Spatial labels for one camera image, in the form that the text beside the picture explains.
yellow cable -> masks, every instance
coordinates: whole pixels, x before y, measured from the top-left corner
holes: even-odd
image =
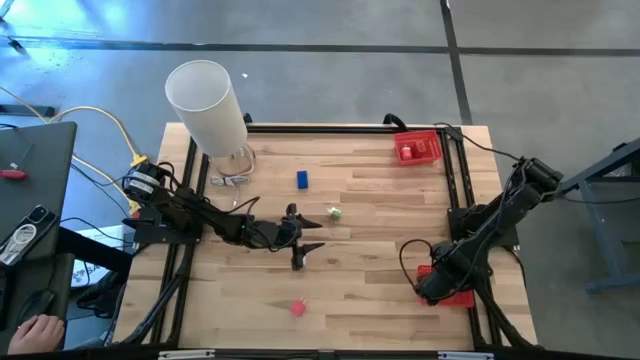
[[[74,108],[71,108],[71,109],[68,109],[66,111],[63,111],[63,112],[59,113],[58,115],[52,117],[49,121],[47,121],[36,109],[34,109],[31,105],[27,104],[24,100],[20,99],[18,96],[14,95],[9,90],[5,89],[2,86],[0,86],[0,90],[6,92],[11,97],[16,99],[16,101],[18,101],[19,103],[24,105],[27,109],[31,110],[31,112],[34,113],[45,124],[50,124],[55,120],[60,120],[60,119],[62,119],[62,117],[64,115],[66,115],[66,114],[68,114],[68,113],[70,113],[72,111],[76,111],[76,110],[94,110],[94,111],[97,111],[99,113],[102,113],[102,114],[106,115],[108,118],[110,118],[111,120],[113,120],[118,125],[118,127],[120,128],[120,131],[122,132],[122,136],[124,136],[124,139],[127,142],[127,146],[129,146],[129,150],[131,150],[131,154],[133,155],[133,162],[131,163],[131,167],[134,167],[134,166],[138,165],[139,163],[147,160],[147,156],[140,156],[138,153],[136,153],[135,149],[133,148],[133,145],[131,144],[131,141],[129,140],[129,136],[127,135],[126,131],[122,127],[122,124],[120,123],[120,121],[115,116],[109,114],[105,110],[102,110],[100,108],[93,107],[93,106],[76,106]],[[113,179],[109,175],[107,175],[104,172],[100,171],[98,168],[96,168],[95,166],[91,165],[90,163],[82,160],[75,153],[72,154],[72,158],[73,158],[73,160],[81,163],[82,165],[88,167],[89,169],[95,171],[96,173],[98,173],[99,175],[101,175],[102,177],[107,179],[109,181],[109,183],[111,183],[118,190],[118,192],[120,192],[120,194],[122,194],[122,196],[124,196],[124,198],[129,203],[129,213],[133,214],[134,212],[136,212],[140,208],[140,205],[138,205],[137,202],[130,200],[127,197],[127,195],[124,193],[124,191],[118,186],[118,184],[113,182]]]

blue block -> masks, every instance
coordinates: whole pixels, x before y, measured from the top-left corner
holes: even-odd
[[[306,171],[298,171],[298,189],[309,188],[309,178]]]

red basket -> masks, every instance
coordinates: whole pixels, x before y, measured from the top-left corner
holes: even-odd
[[[429,275],[431,273],[431,266],[429,265],[420,265],[418,266],[418,274],[417,278],[420,281],[421,278]],[[418,298],[418,301],[422,304],[426,304],[427,301],[423,298]],[[459,293],[453,295],[448,299],[444,299],[438,303],[438,305],[442,306],[458,306],[458,307],[473,307],[474,304],[474,296],[473,290],[460,291]]]
[[[429,164],[442,157],[438,134],[433,130],[396,133],[394,141],[399,165]],[[411,149],[411,159],[402,158],[401,150],[405,146]]]

black table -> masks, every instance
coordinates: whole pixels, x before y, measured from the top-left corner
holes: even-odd
[[[34,291],[53,291],[56,297],[49,315],[66,317],[76,258],[128,275],[131,255],[60,227],[75,134],[73,122],[0,130],[0,169],[19,161],[31,146],[19,164],[28,178],[0,179],[0,236],[9,235],[36,205],[58,215],[54,226],[11,272],[15,286],[9,295],[5,328],[0,331],[0,354],[6,353],[20,310]]]

red container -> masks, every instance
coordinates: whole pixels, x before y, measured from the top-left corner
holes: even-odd
[[[430,164],[442,157],[438,134],[433,130],[397,133],[394,141],[399,165]],[[405,146],[411,149],[411,159],[402,157],[402,148]]]
[[[418,266],[418,274],[417,279],[420,281],[421,278],[429,275],[431,273],[431,266],[429,265],[420,265]],[[423,298],[418,298],[418,301],[422,304],[426,304],[426,300]],[[474,298],[473,298],[473,290],[460,291],[459,293],[453,295],[448,299],[444,299],[438,302],[438,305],[442,306],[458,306],[458,307],[473,307]]]

